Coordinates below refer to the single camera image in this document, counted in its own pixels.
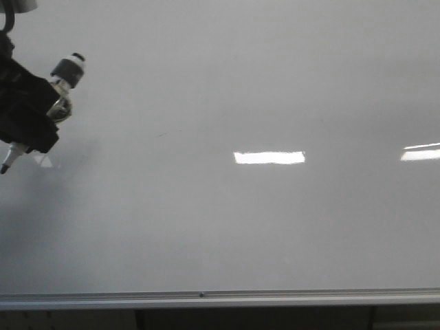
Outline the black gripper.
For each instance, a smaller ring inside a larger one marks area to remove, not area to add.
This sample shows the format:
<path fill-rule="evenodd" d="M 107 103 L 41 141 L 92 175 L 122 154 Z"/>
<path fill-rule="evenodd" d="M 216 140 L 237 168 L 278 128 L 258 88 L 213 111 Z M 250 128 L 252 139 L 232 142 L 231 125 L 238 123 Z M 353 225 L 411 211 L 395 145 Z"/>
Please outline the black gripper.
<path fill-rule="evenodd" d="M 47 113 L 59 94 L 46 79 L 16 62 L 12 50 L 10 38 L 2 32 L 1 141 L 47 153 L 58 141 L 58 129 Z"/>

